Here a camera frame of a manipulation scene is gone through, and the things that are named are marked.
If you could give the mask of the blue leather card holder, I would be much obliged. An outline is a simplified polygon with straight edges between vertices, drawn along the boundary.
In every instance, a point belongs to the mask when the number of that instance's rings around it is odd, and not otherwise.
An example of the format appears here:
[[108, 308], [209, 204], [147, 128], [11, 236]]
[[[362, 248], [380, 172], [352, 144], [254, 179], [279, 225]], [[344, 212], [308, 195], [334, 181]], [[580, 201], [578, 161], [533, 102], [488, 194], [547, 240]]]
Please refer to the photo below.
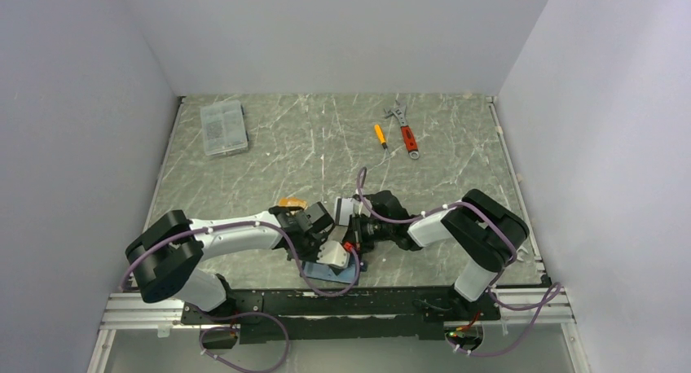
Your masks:
[[310, 279], [344, 284], [354, 282], [355, 285], [359, 283], [359, 278], [355, 276], [356, 264], [354, 259], [350, 259], [349, 265], [345, 269], [334, 270], [328, 265], [308, 261], [303, 261], [301, 267]]

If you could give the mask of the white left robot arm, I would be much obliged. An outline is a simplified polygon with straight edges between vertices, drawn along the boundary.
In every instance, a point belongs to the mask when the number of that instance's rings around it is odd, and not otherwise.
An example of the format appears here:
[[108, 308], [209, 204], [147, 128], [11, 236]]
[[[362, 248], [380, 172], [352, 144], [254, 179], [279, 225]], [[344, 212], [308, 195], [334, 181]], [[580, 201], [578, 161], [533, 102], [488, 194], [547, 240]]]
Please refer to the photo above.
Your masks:
[[125, 249], [142, 300], [156, 303], [178, 298], [201, 308], [215, 324], [234, 313], [228, 282], [200, 270], [210, 258], [248, 250], [284, 249], [297, 261], [315, 261], [335, 222], [322, 203], [273, 206], [247, 217], [202, 220], [171, 210]]

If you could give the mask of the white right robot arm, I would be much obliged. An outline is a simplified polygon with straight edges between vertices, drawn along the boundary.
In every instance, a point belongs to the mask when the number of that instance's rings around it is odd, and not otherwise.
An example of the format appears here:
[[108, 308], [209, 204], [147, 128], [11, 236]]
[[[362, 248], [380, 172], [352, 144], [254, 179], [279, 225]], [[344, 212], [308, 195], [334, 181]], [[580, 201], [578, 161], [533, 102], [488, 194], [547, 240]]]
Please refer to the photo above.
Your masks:
[[480, 297], [516, 261], [517, 250], [530, 235], [518, 215], [478, 189], [458, 202], [415, 216], [391, 191], [355, 195], [353, 201], [345, 241], [362, 252], [373, 250], [380, 241], [411, 252], [448, 242], [469, 255], [449, 298], [449, 309], [459, 320], [480, 310]]

